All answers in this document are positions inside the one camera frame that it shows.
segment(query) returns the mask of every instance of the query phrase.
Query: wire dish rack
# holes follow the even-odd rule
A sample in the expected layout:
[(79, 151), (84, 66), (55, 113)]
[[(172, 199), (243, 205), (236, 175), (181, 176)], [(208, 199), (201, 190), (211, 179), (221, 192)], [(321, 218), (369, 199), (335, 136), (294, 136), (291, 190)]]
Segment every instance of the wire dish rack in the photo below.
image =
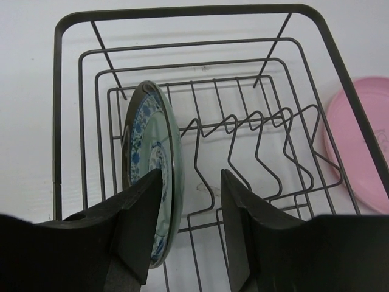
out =
[[(74, 24), (73, 36), (64, 35)], [(319, 93), (328, 100), (343, 87), (380, 177), (389, 178), (334, 40), (305, 5), (74, 13), (56, 27), (54, 54), (55, 219), (120, 191), (123, 117), (139, 82), (158, 83), (177, 116), (184, 213), (171, 254), (142, 291), (229, 290), (221, 169), (304, 220), (369, 212), (353, 195)], [(325, 155), (324, 134), (336, 164)]]

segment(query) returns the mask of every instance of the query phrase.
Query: blue floral pattern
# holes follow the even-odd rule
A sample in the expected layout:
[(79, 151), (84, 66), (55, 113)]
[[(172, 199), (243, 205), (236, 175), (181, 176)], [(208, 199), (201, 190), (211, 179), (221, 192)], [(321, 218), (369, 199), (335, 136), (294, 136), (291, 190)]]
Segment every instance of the blue floral pattern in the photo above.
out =
[(140, 179), (139, 161), (143, 132), (148, 120), (157, 111), (163, 112), (160, 98), (153, 92), (143, 98), (136, 112), (133, 124), (134, 131), (131, 132), (131, 159), (128, 161), (128, 173), (131, 184), (136, 183)]
[[(131, 132), (131, 159), (128, 159), (128, 174), (131, 184), (136, 183), (141, 178), (140, 173), (140, 160), (142, 159), (140, 153), (142, 149), (142, 138), (147, 123), (150, 117), (162, 110), (161, 99), (156, 92), (147, 94), (140, 103), (133, 123), (133, 130)], [(165, 149), (160, 142), (155, 142), (151, 146), (151, 154), (148, 160), (148, 170), (161, 169), (162, 171), (162, 203), (167, 196), (167, 184), (169, 180), (169, 167), (168, 158)], [(164, 251), (164, 247), (167, 244), (168, 234), (159, 235), (155, 234), (153, 250), (151, 253), (151, 262), (156, 263)]]

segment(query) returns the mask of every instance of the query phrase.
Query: pink plate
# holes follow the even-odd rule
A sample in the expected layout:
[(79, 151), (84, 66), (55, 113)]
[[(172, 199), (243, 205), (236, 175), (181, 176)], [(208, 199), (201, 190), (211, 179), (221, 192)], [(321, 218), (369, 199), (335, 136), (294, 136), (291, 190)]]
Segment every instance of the pink plate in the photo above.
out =
[[(354, 86), (388, 162), (389, 78), (361, 78)], [(327, 119), (355, 196), (374, 210), (389, 214), (388, 196), (343, 90), (331, 101)], [(338, 164), (326, 131), (324, 141), (330, 160)]]

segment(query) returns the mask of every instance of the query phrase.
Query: blue and white plate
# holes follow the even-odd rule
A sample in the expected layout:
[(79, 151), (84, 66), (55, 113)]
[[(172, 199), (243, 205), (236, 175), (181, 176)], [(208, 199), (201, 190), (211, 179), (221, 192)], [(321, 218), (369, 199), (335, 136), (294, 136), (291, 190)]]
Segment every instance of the blue and white plate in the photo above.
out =
[(131, 97), (125, 120), (123, 189), (156, 168), (162, 171), (163, 188), (150, 268), (164, 262), (178, 232), (184, 170), (181, 137), (171, 105), (155, 83), (144, 81)]

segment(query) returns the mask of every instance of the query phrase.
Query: ceramic plate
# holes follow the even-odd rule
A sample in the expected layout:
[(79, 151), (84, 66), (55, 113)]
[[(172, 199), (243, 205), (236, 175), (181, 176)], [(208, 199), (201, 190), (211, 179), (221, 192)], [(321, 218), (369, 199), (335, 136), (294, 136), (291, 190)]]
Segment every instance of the ceramic plate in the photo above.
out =
[[(389, 161), (389, 78), (366, 77), (354, 82), (377, 141)], [(389, 214), (389, 199), (360, 132), (345, 92), (340, 91), (327, 109), (327, 119), (355, 196), (370, 208)], [(329, 137), (324, 135), (327, 154), (337, 164)]]
[(178, 232), (184, 193), (181, 137), (165, 94), (142, 82), (128, 106), (122, 150), (123, 189), (152, 169), (162, 171), (163, 189), (150, 268), (160, 266)]

